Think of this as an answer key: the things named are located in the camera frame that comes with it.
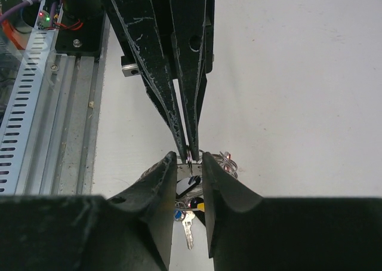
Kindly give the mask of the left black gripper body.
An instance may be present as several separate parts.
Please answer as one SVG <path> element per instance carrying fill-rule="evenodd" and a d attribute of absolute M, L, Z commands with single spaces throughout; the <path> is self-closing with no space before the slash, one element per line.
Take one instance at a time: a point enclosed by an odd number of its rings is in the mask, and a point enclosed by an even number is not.
<path fill-rule="evenodd" d="M 206 3 L 206 15 L 205 15 L 205 36 L 204 36 L 204 65 L 205 73 L 208 74 L 212 71 L 214 55 L 213 55 L 213 46 L 214 46 L 214 10 L 215 10 L 215 0 L 207 0 Z M 161 32 L 161 41 L 163 44 L 164 54 L 168 58 L 172 77 L 177 76 L 175 71 L 175 59 L 174 52 L 170 52 L 174 48 L 172 43 L 171 34 L 169 31 Z M 138 75 L 138 68 L 134 67 L 133 56 L 124 55 L 121 57 L 121 66 L 122 73 L 125 77 Z"/>

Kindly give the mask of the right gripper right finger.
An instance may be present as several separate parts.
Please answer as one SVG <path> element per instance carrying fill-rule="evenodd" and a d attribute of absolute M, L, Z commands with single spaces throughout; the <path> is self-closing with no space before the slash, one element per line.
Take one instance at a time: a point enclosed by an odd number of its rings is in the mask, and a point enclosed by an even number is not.
<path fill-rule="evenodd" d="M 202 156 L 215 270 L 380 270 L 381 199 L 264 197 Z"/>

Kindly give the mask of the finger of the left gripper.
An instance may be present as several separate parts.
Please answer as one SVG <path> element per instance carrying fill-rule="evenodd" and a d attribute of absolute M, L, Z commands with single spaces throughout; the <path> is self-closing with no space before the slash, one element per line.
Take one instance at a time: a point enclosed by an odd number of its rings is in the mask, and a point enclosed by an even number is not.
<path fill-rule="evenodd" d="M 170 0 L 175 59 L 189 151 L 199 160 L 197 102 L 203 72 L 207 0 Z"/>
<path fill-rule="evenodd" d="M 181 123 L 174 83 L 165 57 L 152 0 L 101 0 L 122 26 L 122 35 L 138 65 L 146 92 L 168 125 L 182 162 L 187 161 L 187 145 Z"/>

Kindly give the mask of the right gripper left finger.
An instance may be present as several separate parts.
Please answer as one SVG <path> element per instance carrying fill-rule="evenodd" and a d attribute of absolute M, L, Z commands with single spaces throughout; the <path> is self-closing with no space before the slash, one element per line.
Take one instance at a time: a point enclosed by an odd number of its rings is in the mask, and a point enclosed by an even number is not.
<path fill-rule="evenodd" d="M 2 270 L 168 270 L 177 157 L 97 195 L 2 196 Z"/>

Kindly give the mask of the large keyring with yellow grip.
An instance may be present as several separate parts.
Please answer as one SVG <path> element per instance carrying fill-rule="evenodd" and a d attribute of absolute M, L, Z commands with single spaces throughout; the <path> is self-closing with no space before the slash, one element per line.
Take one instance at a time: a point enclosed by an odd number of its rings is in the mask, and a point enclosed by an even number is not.
<path fill-rule="evenodd" d="M 231 160 L 231 154 L 220 152 L 219 154 L 212 154 L 218 164 L 227 171 L 232 177 L 238 179 L 237 169 L 238 166 L 235 161 Z M 135 182 L 139 182 L 147 179 L 147 176 L 154 172 L 154 170 L 162 163 L 162 160 L 154 164 L 148 170 L 146 170 L 140 178 Z M 184 232 L 186 235 L 187 247 L 189 250 L 193 248 L 192 237 L 192 220 L 197 216 L 201 222 L 204 223 L 204 203 L 203 203 L 203 191 L 202 191 L 202 175 L 201 175 L 202 160 L 196 164 L 197 174 L 191 173 L 191 162 L 188 164 L 178 165 L 178 177 L 177 177 L 177 191 L 175 192 L 175 210 L 174 221 L 182 222 Z"/>

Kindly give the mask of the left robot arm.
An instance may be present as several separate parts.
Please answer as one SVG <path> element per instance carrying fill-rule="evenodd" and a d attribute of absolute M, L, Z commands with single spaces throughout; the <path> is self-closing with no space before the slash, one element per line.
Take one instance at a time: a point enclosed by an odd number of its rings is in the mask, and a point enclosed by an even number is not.
<path fill-rule="evenodd" d="M 215 0 L 62 0 L 56 49 L 100 54 L 108 19 L 121 46 L 122 72 L 140 75 L 183 162 L 199 160 L 198 125 L 214 61 Z"/>

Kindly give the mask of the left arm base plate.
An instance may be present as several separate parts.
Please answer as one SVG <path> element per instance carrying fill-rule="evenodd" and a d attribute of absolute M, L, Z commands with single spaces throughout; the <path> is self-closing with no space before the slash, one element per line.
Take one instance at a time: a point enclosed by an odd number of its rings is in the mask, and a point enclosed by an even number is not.
<path fill-rule="evenodd" d="M 55 50 L 57 54 L 76 57 L 94 57 L 101 54 L 105 13 L 91 19 L 75 19 L 63 12 L 61 25 L 57 29 Z"/>

